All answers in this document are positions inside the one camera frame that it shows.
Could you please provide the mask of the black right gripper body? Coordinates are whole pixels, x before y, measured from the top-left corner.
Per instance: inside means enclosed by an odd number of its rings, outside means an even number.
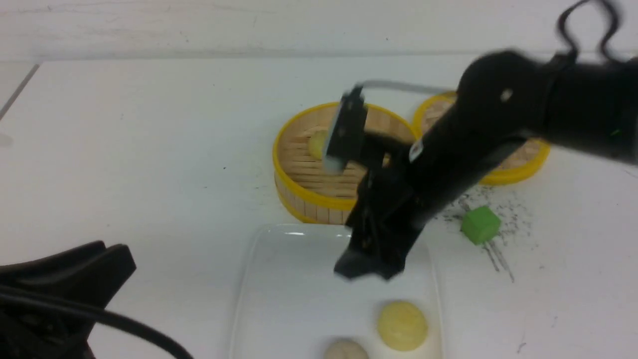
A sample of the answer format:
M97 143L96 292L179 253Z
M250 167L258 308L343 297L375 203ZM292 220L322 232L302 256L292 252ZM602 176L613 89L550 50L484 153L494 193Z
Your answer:
M377 276L392 280L405 270L407 256L439 204L418 190L417 170L406 158L371 167L357 189L346 220L349 244L333 271L347 280Z

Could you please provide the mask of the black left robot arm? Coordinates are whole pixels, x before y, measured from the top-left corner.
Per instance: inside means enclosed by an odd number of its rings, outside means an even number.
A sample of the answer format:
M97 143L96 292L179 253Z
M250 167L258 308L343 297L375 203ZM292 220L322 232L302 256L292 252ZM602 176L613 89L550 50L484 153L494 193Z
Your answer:
M59 254L0 268L0 283L104 309L136 270L127 245L94 241ZM1 303L3 359L92 359L94 323Z

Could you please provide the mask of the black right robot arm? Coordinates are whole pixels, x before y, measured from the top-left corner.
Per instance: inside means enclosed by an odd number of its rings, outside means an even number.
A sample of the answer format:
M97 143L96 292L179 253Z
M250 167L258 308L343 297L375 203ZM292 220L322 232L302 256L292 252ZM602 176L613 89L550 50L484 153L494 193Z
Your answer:
M324 149L327 171L354 162L366 172L345 225L348 247L335 274L390 280L442 209L529 139L637 164L637 61L578 63L557 54L540 63L514 51L474 60L456 101L415 143L365 131L367 81L344 93Z

